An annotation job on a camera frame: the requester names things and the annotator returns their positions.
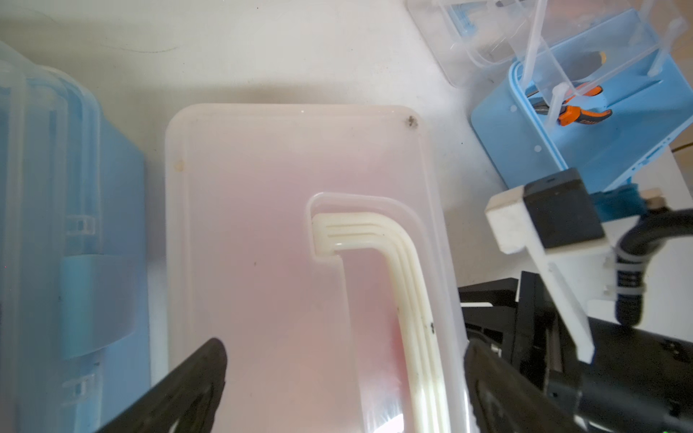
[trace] transparent plastic bin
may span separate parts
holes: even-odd
[[[150,385],[142,154],[0,43],[0,424],[88,433]]]
[[[210,337],[229,354],[215,430],[470,431],[464,321],[416,113],[184,109],[166,132],[166,248],[169,364]],[[423,290],[420,314],[404,281]],[[439,347],[442,376],[411,374],[412,356],[433,354],[415,336]],[[439,422],[418,428],[427,416]]]
[[[639,10],[629,0],[498,3],[503,7],[493,15],[524,66],[520,87],[534,83],[550,105],[585,94],[657,50],[648,73],[658,75],[688,26],[671,0],[644,0]]]
[[[489,69],[508,67],[515,57],[498,25],[495,2],[407,0],[407,7],[448,81],[456,87]]]

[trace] container handle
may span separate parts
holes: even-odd
[[[315,253],[372,248],[387,262],[402,332],[416,433],[450,433],[443,367],[423,271],[411,237],[379,213],[313,216]]]
[[[682,17],[675,18],[669,23],[667,33],[660,42],[659,52],[657,52],[657,56],[652,62],[652,67],[650,68],[649,72],[647,72],[648,77],[652,78],[659,75],[659,73],[662,71],[662,67],[664,66],[664,62],[666,61],[667,57],[669,57],[669,53],[672,51],[674,41],[686,31],[687,27],[688,25],[686,24],[686,20]]]
[[[527,90],[532,76],[534,75],[534,66],[536,65],[536,56],[541,44],[541,29],[544,27],[544,16],[546,16],[546,5],[548,0],[538,0],[536,3],[536,11],[532,20],[532,29],[529,33],[529,42],[527,44],[527,55],[525,56],[525,68],[520,81],[522,91]]]

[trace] blue plastic box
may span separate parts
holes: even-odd
[[[636,19],[636,13],[617,19]],[[559,47],[576,52],[603,49],[582,42],[578,36]],[[577,168],[590,193],[608,191],[664,152],[693,122],[693,91],[671,57],[658,76],[648,77],[655,55],[607,80],[603,94],[571,101],[598,112],[612,109],[610,118],[596,125],[557,125],[550,133],[543,124],[546,116],[538,115],[520,90],[522,65],[514,63],[507,79],[471,115],[479,140],[508,188]]]
[[[144,160],[0,43],[0,425],[93,432],[150,387]]]

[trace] white table surface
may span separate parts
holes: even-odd
[[[504,189],[468,116],[498,83],[448,84],[403,0],[10,0],[0,40],[92,90],[147,161],[152,372],[166,372],[164,130],[194,103],[405,105],[424,119],[459,285],[533,270],[498,251],[484,217]],[[675,208],[693,202],[670,153],[636,180]],[[642,326],[693,341],[693,242],[677,240],[649,270]],[[612,317],[598,306],[594,314]]]

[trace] translucent plastic lid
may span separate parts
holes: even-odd
[[[216,431],[468,431],[464,322],[414,112],[189,107],[166,133],[166,224],[170,365],[213,336],[229,355]]]

